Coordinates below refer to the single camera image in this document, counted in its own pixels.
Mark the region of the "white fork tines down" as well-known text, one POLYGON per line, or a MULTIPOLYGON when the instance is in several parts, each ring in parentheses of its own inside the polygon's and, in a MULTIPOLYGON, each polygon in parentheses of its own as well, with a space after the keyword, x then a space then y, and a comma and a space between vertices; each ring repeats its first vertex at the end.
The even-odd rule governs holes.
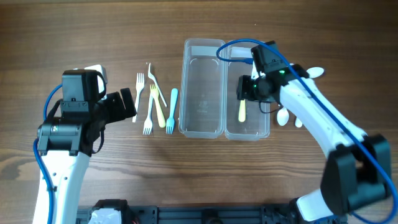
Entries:
POLYGON ((149 105, 148 105, 148 112, 147 112, 147 117, 146 120, 144 121, 144 129, 143 129, 143 135, 150 135, 152 132, 153 128, 153 122, 152 122, 152 105, 153 105, 153 97, 149 97, 149 105))

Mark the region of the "yellow plastic fork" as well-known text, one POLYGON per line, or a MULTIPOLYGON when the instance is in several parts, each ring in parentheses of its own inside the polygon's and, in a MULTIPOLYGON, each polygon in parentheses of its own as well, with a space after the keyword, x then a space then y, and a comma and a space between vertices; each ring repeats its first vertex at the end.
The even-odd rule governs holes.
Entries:
POLYGON ((166 121, 164 118, 164 114, 162 111, 162 107, 159 102, 159 91, 154 84, 150 85, 150 95, 153 97, 155 101, 155 108, 157 113, 157 120, 160 128, 164 128, 166 126, 166 121))

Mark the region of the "white plastic fork straight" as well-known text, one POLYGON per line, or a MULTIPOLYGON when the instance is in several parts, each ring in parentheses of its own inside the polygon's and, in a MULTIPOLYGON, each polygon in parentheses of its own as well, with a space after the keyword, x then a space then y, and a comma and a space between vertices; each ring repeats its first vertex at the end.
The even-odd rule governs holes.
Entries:
POLYGON ((135 109, 136 109, 136 115, 132 117, 132 122, 135 123, 137 119, 137 114, 139 110, 139 101, 140 101, 140 96, 141 93, 144 89, 145 85, 145 80, 144 80, 144 74, 143 73, 138 73, 137 74, 137 79, 136 79, 136 101, 135 101, 135 109))

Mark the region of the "white plastic spoon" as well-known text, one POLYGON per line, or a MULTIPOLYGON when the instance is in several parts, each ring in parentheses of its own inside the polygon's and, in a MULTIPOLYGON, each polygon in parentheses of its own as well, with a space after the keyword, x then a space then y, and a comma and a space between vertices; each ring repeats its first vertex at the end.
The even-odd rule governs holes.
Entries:
POLYGON ((280 126, 285 126, 288 121, 289 121, 289 112, 285 107, 283 107, 277 112, 277 123, 280 126))
POLYGON ((312 67, 307 69, 308 76, 310 78, 318 78, 323 75, 325 70, 321 67, 312 67))
POLYGON ((295 126, 297 128, 301 128, 303 126, 303 123, 301 122, 301 120, 298 117, 296 117, 296 119, 295 119, 295 126))

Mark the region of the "yellow plastic spoon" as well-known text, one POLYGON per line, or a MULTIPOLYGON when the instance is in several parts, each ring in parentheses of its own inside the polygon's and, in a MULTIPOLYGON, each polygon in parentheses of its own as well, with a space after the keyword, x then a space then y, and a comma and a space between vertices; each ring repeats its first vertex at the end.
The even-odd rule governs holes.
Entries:
POLYGON ((246 100, 241 100, 239 104, 238 121, 240 123, 246 120, 246 100))

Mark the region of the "clear white curved fork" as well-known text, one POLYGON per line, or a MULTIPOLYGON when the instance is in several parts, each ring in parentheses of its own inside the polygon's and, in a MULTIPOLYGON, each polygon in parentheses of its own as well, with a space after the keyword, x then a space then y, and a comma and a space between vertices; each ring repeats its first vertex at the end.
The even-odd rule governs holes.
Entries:
POLYGON ((158 91, 159 91, 159 95, 160 95, 160 97, 161 97, 161 99, 162 99, 162 101, 163 101, 165 107, 167 107, 167 102, 166 102, 166 100, 165 100, 165 98, 164 98, 164 95, 163 95, 161 89, 160 89, 160 86, 159 86, 159 84, 158 84, 158 82, 157 82, 157 79, 156 79, 155 75, 152 73, 152 66, 151 66, 151 63, 149 63, 149 66, 148 66, 147 76, 154 82, 155 86, 157 87, 157 89, 158 89, 158 91))

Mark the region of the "light blue plastic fork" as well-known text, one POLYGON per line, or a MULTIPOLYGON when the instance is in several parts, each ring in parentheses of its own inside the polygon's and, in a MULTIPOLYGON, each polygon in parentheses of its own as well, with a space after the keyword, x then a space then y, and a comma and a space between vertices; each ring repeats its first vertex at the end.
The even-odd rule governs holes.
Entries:
POLYGON ((176 88, 173 88, 170 95, 170 113, 168 119, 166 120, 167 134, 172 134, 174 131, 175 127, 174 115, 175 115, 177 100, 178 100, 178 90, 176 88))

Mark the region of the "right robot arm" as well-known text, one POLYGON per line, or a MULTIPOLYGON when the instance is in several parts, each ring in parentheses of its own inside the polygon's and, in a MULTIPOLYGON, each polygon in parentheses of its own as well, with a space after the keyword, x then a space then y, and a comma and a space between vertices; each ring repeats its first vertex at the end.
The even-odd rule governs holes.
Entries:
POLYGON ((320 92, 310 75, 290 64, 273 42, 251 40, 250 62, 257 78, 239 79, 237 97, 258 103, 278 103, 308 129, 326 157, 318 190, 299 197, 299 219, 318 222, 350 214, 369 223, 357 210, 392 198, 389 223, 397 214, 397 190, 391 178, 390 145, 382 135, 369 136, 347 120, 320 92))

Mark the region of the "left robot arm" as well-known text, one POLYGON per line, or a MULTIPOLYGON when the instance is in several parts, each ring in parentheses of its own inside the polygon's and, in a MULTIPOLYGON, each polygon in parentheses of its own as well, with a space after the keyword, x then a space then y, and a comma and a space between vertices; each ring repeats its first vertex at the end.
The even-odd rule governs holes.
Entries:
POLYGON ((100 65, 66 70, 62 98, 44 105, 33 152, 40 169, 34 223, 75 223, 80 190, 96 140, 104 142, 106 125, 136 115, 128 88, 108 93, 100 65))

